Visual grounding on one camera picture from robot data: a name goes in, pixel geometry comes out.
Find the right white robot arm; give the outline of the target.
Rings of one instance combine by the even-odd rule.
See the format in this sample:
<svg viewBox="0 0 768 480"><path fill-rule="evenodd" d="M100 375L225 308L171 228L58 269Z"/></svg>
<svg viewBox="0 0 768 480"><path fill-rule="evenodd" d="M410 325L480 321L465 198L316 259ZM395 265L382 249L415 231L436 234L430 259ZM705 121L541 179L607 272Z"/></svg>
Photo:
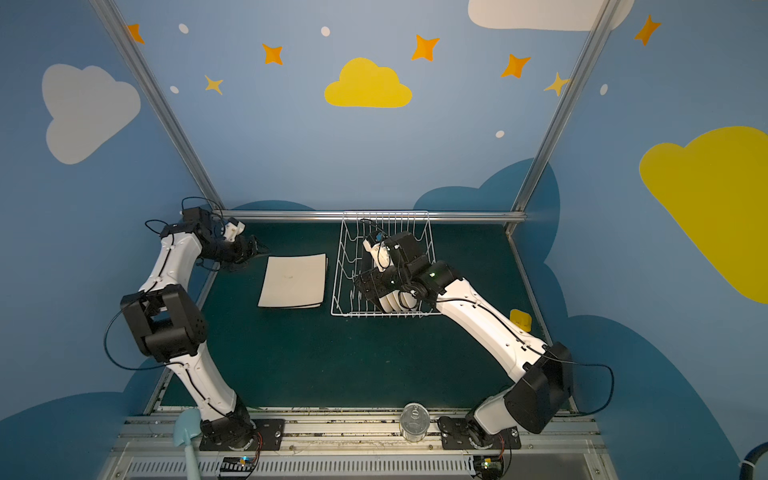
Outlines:
<svg viewBox="0 0 768 480"><path fill-rule="evenodd" d="M475 407L466 417L472 442L485 447L514 426L538 434L571 397L572 355L515 325L488 303L456 269L431 261L409 232L370 234L363 240L370 261L354 282L384 313L432 305L468 332L499 363L512 387Z"/></svg>

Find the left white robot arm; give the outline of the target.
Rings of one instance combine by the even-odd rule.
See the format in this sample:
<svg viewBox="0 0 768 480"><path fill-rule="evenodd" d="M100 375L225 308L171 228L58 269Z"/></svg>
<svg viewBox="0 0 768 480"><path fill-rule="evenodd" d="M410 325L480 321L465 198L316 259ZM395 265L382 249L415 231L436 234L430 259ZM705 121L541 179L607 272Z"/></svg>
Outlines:
<svg viewBox="0 0 768 480"><path fill-rule="evenodd" d="M247 407L228 386L210 354L208 324L187 286L199 260L239 265L258 253L245 224L219 218L201 207L184 209L182 220L158 233L160 252L136 293L124 296L120 311L140 352L169 368L186 387L201 419L205 440L244 450L255 440Z"/></svg>

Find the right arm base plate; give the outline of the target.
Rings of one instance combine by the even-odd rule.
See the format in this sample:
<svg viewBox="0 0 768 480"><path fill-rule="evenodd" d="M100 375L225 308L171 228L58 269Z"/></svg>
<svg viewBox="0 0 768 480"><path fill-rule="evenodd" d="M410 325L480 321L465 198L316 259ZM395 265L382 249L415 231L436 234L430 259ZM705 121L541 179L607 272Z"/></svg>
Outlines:
<svg viewBox="0 0 768 480"><path fill-rule="evenodd" d="M474 420L449 416L439 417L437 427L445 450L519 450L521 448L516 427L490 434Z"/></svg>

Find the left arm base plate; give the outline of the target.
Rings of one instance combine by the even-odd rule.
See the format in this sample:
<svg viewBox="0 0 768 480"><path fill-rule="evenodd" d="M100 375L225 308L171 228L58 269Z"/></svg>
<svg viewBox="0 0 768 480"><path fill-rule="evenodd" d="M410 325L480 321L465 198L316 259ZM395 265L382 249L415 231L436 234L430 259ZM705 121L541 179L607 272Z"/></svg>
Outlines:
<svg viewBox="0 0 768 480"><path fill-rule="evenodd" d="M279 451L284 439L286 421L284 419L254 419L253 431L243 446L217 445L203 436L199 449L205 452L256 452Z"/></svg>

